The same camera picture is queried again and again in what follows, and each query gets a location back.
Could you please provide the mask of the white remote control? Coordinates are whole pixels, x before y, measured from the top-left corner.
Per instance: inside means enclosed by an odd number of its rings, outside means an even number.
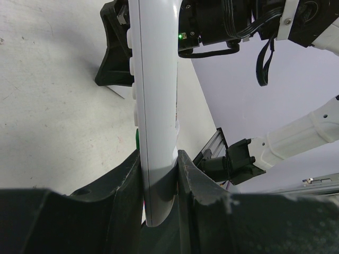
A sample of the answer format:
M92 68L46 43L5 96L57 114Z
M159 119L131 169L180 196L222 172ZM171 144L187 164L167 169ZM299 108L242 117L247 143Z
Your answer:
M176 193L177 58L180 1L130 1L128 46L146 225L162 224Z

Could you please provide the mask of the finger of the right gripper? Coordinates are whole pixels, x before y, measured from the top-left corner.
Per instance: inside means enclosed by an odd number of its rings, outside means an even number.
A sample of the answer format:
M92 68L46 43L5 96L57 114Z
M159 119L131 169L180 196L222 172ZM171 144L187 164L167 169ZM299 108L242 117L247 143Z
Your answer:
M114 0L100 11L106 35L106 52L95 77L98 86L132 86L129 59L132 51L127 45L130 28L128 1Z

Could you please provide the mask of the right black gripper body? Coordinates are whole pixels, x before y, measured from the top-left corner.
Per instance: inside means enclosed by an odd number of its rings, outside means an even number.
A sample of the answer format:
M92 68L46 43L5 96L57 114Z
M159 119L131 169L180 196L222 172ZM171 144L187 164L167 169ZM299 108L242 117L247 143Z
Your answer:
M254 1L183 1L179 17L179 52L192 52L200 45L225 42L226 51L239 51L240 39L227 33L233 19L238 33L252 21Z

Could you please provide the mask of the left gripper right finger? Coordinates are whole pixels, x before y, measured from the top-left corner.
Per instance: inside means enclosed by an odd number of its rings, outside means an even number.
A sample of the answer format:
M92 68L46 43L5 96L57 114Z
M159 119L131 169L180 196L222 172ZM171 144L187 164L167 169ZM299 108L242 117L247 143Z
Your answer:
M232 194L178 159L182 253L338 253L338 200Z

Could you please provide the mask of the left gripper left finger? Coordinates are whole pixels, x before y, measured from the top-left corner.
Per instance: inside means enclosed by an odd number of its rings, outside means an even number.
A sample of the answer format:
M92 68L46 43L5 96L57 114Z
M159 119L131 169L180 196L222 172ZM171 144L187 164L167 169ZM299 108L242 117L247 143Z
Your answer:
M1 253L136 253L143 207L140 155L62 195L1 190Z

